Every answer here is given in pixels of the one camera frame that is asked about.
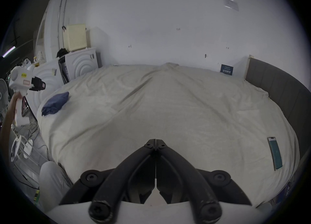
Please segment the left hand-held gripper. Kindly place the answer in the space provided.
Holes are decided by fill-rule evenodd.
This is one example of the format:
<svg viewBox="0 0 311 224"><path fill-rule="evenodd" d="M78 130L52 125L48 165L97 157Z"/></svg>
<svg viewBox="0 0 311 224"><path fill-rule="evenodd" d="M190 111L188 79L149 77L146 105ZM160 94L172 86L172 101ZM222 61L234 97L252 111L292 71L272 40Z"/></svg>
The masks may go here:
<svg viewBox="0 0 311 224"><path fill-rule="evenodd" d="M14 114L14 125L24 126L29 124L29 117L22 116L22 101L27 95L28 90L41 91L46 89L46 83L39 77L34 76L35 65L25 68L16 66L10 73L9 88L14 92L20 92L22 98L17 99Z"/></svg>

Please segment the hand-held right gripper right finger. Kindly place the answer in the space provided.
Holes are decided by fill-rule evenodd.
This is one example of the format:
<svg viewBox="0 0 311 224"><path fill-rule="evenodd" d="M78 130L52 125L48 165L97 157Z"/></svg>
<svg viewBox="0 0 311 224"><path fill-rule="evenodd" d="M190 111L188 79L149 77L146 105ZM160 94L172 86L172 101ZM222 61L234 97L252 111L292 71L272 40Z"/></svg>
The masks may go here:
<svg viewBox="0 0 311 224"><path fill-rule="evenodd" d="M196 169L189 161L156 139L156 184L167 204L189 202L196 223L216 223L220 202L251 206L251 201L223 170Z"/></svg>

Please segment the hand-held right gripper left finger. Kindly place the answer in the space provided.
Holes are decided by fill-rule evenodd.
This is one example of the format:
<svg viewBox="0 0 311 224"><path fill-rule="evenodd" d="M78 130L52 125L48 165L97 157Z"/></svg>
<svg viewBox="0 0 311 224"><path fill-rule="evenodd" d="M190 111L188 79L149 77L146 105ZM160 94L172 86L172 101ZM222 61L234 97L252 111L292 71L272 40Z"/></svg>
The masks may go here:
<svg viewBox="0 0 311 224"><path fill-rule="evenodd" d="M121 201L144 204L155 187L156 140L149 140L116 168L87 170L60 201L61 205L91 201L87 211L96 223L115 223Z"/></svg>

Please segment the person's left hand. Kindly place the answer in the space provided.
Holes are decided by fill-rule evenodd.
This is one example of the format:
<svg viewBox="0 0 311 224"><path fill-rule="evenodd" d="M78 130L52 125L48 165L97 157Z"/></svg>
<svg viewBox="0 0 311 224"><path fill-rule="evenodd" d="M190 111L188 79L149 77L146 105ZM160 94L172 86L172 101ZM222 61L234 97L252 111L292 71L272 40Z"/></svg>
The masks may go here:
<svg viewBox="0 0 311 224"><path fill-rule="evenodd" d="M20 91L16 91L10 101L10 105L8 107L6 118L9 121L9 124L12 124L15 118L16 105L22 104L23 96Z"/></svg>

